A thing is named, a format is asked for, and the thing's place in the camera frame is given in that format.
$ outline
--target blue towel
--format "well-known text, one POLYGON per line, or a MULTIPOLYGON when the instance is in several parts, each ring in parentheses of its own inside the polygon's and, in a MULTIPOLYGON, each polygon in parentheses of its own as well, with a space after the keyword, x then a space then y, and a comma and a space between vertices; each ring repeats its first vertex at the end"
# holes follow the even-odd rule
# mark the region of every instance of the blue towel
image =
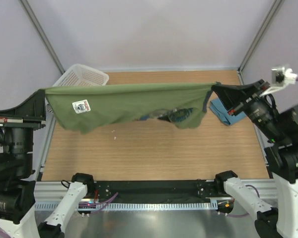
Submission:
POLYGON ((219 98, 211 100, 210 109, 225 125, 233 125, 246 117, 243 112, 237 116, 230 116, 219 98))

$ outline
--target green cloth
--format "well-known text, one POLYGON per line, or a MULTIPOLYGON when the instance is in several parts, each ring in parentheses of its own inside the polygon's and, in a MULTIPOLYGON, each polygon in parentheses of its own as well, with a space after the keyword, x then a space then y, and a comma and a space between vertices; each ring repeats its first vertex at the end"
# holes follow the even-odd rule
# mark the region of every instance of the green cloth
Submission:
POLYGON ((119 84, 45 89, 64 129, 89 133, 99 126, 167 117, 178 128, 196 128, 215 83, 119 84))

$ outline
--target clothing label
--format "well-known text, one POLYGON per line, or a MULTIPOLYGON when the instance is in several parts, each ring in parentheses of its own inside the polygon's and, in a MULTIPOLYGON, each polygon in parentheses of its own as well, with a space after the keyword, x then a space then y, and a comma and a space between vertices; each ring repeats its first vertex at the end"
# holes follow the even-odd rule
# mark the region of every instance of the clothing label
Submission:
POLYGON ((90 111, 90 106, 87 100, 74 102, 72 103, 75 112, 78 113, 86 113, 90 111))

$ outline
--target plastic basket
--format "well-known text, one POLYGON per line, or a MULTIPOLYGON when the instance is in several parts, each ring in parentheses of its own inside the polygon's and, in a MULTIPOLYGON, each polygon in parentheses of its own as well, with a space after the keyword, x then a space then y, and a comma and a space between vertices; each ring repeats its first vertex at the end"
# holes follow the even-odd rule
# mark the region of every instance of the plastic basket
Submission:
MULTIPOLYGON (((103 86, 109 80, 108 74, 82 64, 72 65, 56 81, 53 87, 59 86, 103 86)), ((48 112, 53 110, 49 104, 46 105, 48 112)))

